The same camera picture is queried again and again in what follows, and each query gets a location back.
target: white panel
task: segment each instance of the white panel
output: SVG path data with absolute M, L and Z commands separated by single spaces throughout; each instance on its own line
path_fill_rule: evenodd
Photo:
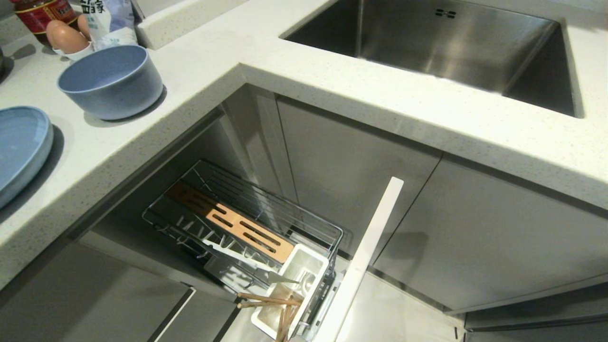
M 353 260 L 348 265 L 346 275 L 336 292 L 323 323 L 321 323 L 315 341 L 330 342 L 335 341 L 338 337 L 402 187 L 402 180 L 395 177 L 391 178 L 359 244 L 359 248 L 357 248 Z

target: bottle label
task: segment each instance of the bottle label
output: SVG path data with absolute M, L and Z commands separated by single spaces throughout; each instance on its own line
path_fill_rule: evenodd
M 32 9 L 15 12 L 27 28 L 34 34 L 46 33 L 51 20 L 61 20 L 70 24 L 77 19 L 76 13 L 67 0 L 54 0 Z

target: wooden knife block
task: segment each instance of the wooden knife block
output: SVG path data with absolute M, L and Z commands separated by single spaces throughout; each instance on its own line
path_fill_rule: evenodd
M 285 239 L 205 196 L 183 181 L 172 186 L 167 195 L 280 263 L 285 263 L 294 249 L 294 245 Z

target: chopsticks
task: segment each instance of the chopsticks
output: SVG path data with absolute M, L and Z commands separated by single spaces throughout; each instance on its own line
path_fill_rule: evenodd
M 278 329 L 277 329 L 277 338 L 275 342 L 287 342 L 289 340 L 289 326 L 291 322 L 294 320 L 295 313 L 297 312 L 297 308 L 300 307 L 302 302 L 293 300 L 294 296 L 289 296 L 288 300 L 278 299 L 272 297 L 258 296 L 250 293 L 237 293 L 237 297 L 246 298 L 246 299 L 254 299 L 259 302 L 241 302 L 237 304 L 239 309 L 243 309 L 246 307 L 260 307 L 260 306 L 271 306 L 271 305 L 285 305 L 284 309 L 281 309 L 281 316 L 279 317 Z
M 266 302 L 266 303 L 273 303 L 275 305 L 300 306 L 302 304 L 302 302 L 300 302 L 300 301 L 294 301 L 294 300 L 288 300 L 288 301 L 286 301 L 285 299 L 278 299 L 278 298 L 272 298 L 272 297 L 252 295 L 251 293 L 244 293 L 244 292 L 237 293 L 237 297 L 239 297 L 239 298 L 247 298 L 247 299 L 255 299 L 256 301 L 261 301 L 261 302 Z

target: plastic bag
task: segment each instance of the plastic bag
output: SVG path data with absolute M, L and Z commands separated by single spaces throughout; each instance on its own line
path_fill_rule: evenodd
M 137 45 L 131 0 L 80 0 L 95 51 Z

